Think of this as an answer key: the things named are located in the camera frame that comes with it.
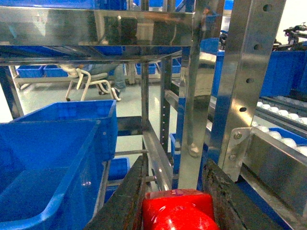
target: person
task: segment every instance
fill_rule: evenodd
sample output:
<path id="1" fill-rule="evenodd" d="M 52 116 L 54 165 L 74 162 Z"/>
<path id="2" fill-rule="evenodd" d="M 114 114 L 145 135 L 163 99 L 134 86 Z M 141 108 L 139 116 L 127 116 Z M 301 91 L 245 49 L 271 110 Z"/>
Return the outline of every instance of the person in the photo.
<path id="1" fill-rule="evenodd" d="M 82 69 L 89 72 L 91 75 L 98 75 L 101 73 L 109 73 L 110 71 L 114 70 L 114 80 L 115 84 L 114 87 L 111 88 L 111 91 L 116 100 L 120 100 L 119 95 L 120 91 L 126 89 L 125 83 L 125 76 L 124 76 L 124 69 L 123 64 L 91 64 L 91 65 L 60 65 L 64 71 L 68 72 L 69 77 L 77 78 L 79 77 L 78 72 L 76 69 Z"/>
<path id="2" fill-rule="evenodd" d="M 91 75 L 100 73 L 109 73 L 114 70 L 114 87 L 119 90 L 126 88 L 123 64 L 92 64 L 92 65 L 74 65 L 75 68 L 83 69 Z"/>

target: chair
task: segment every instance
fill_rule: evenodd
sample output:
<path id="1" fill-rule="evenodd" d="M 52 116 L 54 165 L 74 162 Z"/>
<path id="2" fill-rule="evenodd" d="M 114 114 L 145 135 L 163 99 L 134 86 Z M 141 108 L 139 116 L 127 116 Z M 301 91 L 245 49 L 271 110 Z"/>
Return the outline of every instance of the chair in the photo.
<path id="1" fill-rule="evenodd" d="M 69 72 L 67 71 L 67 69 L 60 65 L 61 68 L 66 71 L 68 74 Z M 117 100 L 118 102 L 121 100 L 119 98 L 119 91 L 116 88 L 112 88 L 109 81 L 106 80 L 105 78 L 108 77 L 107 73 L 100 73 L 100 74 L 96 74 L 96 75 L 91 75 L 89 72 L 82 70 L 82 69 L 75 69 L 78 73 L 78 77 L 72 77 L 72 76 L 68 76 L 69 78 L 71 78 L 71 82 L 69 84 L 67 93 L 66 93 L 66 101 L 70 101 L 69 98 L 69 94 L 71 92 L 71 88 L 72 85 L 74 83 L 77 83 L 77 89 L 80 88 L 81 83 L 85 83 L 85 89 L 83 91 L 82 97 L 81 97 L 81 101 L 84 101 L 87 90 L 89 88 L 90 85 L 96 85 L 96 88 L 98 89 L 98 93 L 99 95 L 102 94 L 110 94 L 112 99 Z"/>

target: metal shelving rack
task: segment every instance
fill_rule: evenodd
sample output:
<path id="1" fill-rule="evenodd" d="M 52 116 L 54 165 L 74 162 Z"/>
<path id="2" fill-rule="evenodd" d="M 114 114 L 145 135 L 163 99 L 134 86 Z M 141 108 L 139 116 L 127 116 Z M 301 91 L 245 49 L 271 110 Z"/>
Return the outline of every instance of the metal shelving rack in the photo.
<path id="1" fill-rule="evenodd" d="M 206 143 L 208 156 L 233 181 L 241 175 L 292 229 L 307 229 L 307 189 L 301 185 L 307 184 L 306 158 L 251 128 L 284 4 L 285 0 L 235 1 L 214 108 L 210 107 L 213 67 L 200 52 L 200 41 L 219 37 L 224 0 L 195 0 L 193 13 L 174 13 L 173 0 L 165 4 L 164 12 L 148 11 L 147 0 L 142 1 L 143 11 L 0 7 L 3 15 L 0 23 L 13 25 L 17 30 L 16 37 L 8 30 L 0 32 L 0 51 L 12 54 L 1 57 L 0 65 L 142 63 L 142 115 L 119 117 L 118 135 L 142 135 L 144 150 L 119 154 L 147 152 L 160 190 L 196 188 Z M 212 15 L 206 15 L 208 7 L 215 12 L 214 20 L 210 20 Z M 48 15 L 45 24 L 37 24 L 41 14 Z M 63 28 L 63 22 L 69 26 Z M 151 28 L 152 33 L 140 31 L 145 28 Z M 46 30 L 45 35 L 40 32 L 42 29 Z M 79 55 L 34 57 L 22 53 L 21 56 L 12 46 L 65 48 Z M 93 49 L 94 46 L 125 46 L 126 51 L 106 57 Z M 181 47 L 181 51 L 161 54 L 157 47 L 162 46 Z M 182 67 L 176 84 L 172 81 L 171 60 L 178 55 L 182 56 Z M 162 60 L 160 138 L 149 121 L 148 106 L 148 67 L 157 60 Z M 6 76 L 2 73 L 0 80 L 16 118 L 22 115 L 22 110 L 13 81 L 9 74 Z M 175 154 L 181 156 L 179 174 L 173 172 L 166 155 L 170 106 L 178 112 Z M 212 128 L 207 126 L 210 110 L 214 111 Z M 107 174 L 103 178 L 101 197 L 104 197 Z"/>

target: white roller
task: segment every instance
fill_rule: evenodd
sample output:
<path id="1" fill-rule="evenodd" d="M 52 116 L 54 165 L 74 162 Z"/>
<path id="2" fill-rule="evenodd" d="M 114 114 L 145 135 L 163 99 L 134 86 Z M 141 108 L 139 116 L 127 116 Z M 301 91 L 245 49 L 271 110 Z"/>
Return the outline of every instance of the white roller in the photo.
<path id="1" fill-rule="evenodd" d="M 289 112 L 282 109 L 282 110 L 279 110 L 279 111 L 278 111 L 278 114 L 279 114 L 280 116 L 288 116 Z"/>
<path id="2" fill-rule="evenodd" d="M 268 133 L 270 131 L 266 126 L 257 126 L 256 128 L 260 129 L 264 133 Z"/>
<path id="3" fill-rule="evenodd" d="M 262 109 L 269 109 L 271 106 L 269 104 L 263 104 L 261 106 Z"/>
<path id="4" fill-rule="evenodd" d="M 287 117 L 295 121 L 299 118 L 297 114 L 288 114 Z"/>
<path id="5" fill-rule="evenodd" d="M 304 156 L 307 156 L 307 146 L 297 147 L 297 150 L 302 153 Z"/>
<path id="6" fill-rule="evenodd" d="M 285 145 L 295 148 L 296 147 L 296 142 L 292 138 L 283 138 L 281 139 L 281 142 L 284 143 Z"/>
<path id="7" fill-rule="evenodd" d="M 279 108 L 277 108 L 277 107 L 271 107 L 271 108 L 269 108 L 268 110 L 271 111 L 271 112 L 273 112 L 273 113 L 278 113 Z"/>
<path id="8" fill-rule="evenodd" d="M 281 140 L 281 139 L 282 139 L 282 135 L 280 135 L 280 133 L 277 132 L 277 131 L 270 131 L 270 132 L 268 132 L 268 134 L 269 134 L 271 137 L 273 137 L 273 138 L 275 138 L 275 139 L 277 139 L 277 140 Z"/>
<path id="9" fill-rule="evenodd" d="M 259 124 L 256 122 L 256 121 L 253 121 L 252 123 L 251 123 L 251 126 L 253 126 L 253 127 L 257 127 Z"/>
<path id="10" fill-rule="evenodd" d="M 304 125 L 307 125 L 307 117 L 301 117 L 296 120 L 299 123 L 303 123 Z"/>
<path id="11" fill-rule="evenodd" d="M 262 102 L 257 102 L 257 107 L 261 107 L 263 105 Z"/>

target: chair leg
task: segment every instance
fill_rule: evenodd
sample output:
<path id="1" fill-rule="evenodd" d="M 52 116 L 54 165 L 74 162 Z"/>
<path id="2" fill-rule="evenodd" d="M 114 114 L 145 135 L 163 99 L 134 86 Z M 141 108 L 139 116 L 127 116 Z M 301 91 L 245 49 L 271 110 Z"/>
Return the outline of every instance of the chair leg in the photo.
<path id="1" fill-rule="evenodd" d="M 87 93 L 87 90 L 88 90 L 88 87 L 89 87 L 89 86 L 90 86 L 90 84 L 86 83 L 85 88 L 84 88 L 84 91 L 83 91 L 83 94 L 82 94 L 81 101 L 84 101 L 85 95 L 86 95 L 86 93 Z"/>
<path id="2" fill-rule="evenodd" d="M 68 101 L 68 102 L 71 101 L 70 98 L 69 98 L 68 96 L 69 96 L 69 94 L 70 94 L 70 92 L 71 92 L 72 85 L 73 85 L 73 81 L 71 81 L 71 82 L 69 83 L 69 87 L 68 87 L 67 92 L 66 92 L 66 95 L 65 95 L 65 99 L 66 99 L 66 101 Z"/>

